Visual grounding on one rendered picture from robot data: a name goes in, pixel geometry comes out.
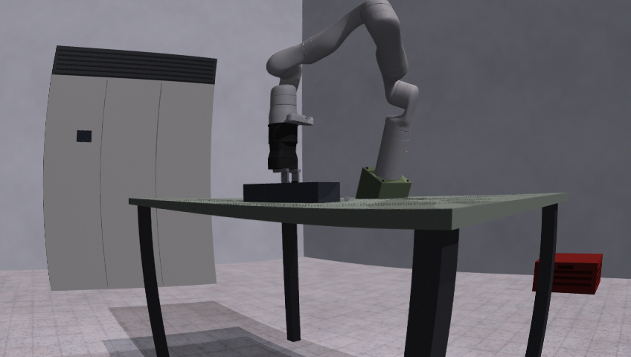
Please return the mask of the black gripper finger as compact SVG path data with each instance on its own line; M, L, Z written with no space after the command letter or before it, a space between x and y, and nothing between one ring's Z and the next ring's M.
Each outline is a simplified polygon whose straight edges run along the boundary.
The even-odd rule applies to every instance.
M289 183L289 169L275 169L273 173L281 173L281 183Z
M301 172L301 169L293 169L293 170L289 170L289 173L292 174L292 181L291 183L297 183L300 182L299 181L299 173Z

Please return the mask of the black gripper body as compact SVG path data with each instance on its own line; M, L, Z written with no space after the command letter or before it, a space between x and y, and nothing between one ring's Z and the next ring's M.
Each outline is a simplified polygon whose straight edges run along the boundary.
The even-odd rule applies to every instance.
M298 115L297 106L295 105L279 104L270 107L268 125L269 170L298 169L298 157L296 154L298 125L312 126L313 118Z

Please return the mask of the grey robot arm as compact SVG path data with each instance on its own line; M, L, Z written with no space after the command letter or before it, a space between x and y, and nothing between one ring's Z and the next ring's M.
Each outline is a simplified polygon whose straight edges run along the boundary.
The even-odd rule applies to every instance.
M279 77L280 83L271 90L270 107L279 104L297 106L301 64L313 64L332 54L353 30L364 23L377 46L376 58L386 99L391 105L405 109L401 115L386 117L375 168L378 176L398 180L403 174L401 169L406 161L419 90L417 86L400 81L409 66L401 42L400 21L387 0L364 1L322 32L273 54L266 70Z

